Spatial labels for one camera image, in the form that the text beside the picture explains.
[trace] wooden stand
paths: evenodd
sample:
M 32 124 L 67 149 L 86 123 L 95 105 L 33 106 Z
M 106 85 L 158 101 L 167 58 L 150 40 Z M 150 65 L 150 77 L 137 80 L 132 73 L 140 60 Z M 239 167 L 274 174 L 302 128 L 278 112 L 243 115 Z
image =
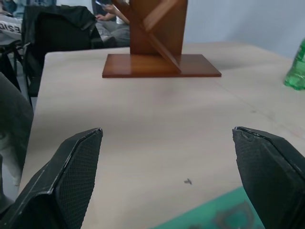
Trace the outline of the wooden stand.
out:
M 131 54 L 110 54 L 103 78 L 220 77 L 203 55 L 181 54 L 187 0 L 112 0 L 130 21 Z

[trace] table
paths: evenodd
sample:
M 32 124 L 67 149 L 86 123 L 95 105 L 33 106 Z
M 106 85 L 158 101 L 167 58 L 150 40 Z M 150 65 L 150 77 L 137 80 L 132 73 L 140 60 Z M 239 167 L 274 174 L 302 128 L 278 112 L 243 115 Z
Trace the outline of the table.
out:
M 107 54 L 128 51 L 46 56 L 20 190 L 64 139 L 102 127 L 83 228 L 155 227 L 241 186 L 235 126 L 305 152 L 305 92 L 283 85 L 291 60 L 238 42 L 188 44 L 183 53 L 203 53 L 222 78 L 103 79 Z

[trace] bottle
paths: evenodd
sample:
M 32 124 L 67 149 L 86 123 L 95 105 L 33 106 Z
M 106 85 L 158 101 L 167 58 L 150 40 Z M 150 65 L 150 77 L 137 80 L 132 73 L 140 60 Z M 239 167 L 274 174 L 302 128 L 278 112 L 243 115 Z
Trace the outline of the bottle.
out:
M 285 85 L 293 87 L 296 90 L 305 89 L 305 39 L 302 41 L 294 63 L 287 73 Z

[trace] person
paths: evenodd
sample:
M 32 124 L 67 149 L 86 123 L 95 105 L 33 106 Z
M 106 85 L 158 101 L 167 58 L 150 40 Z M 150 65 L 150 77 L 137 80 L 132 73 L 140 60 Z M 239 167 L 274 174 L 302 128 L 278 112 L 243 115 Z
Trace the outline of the person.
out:
M 101 14 L 96 15 L 98 23 L 102 24 L 103 27 L 107 29 L 115 38 L 117 47 L 129 47 L 129 20 L 114 5 L 108 4 L 103 9 L 107 12 L 107 14 L 105 16 Z

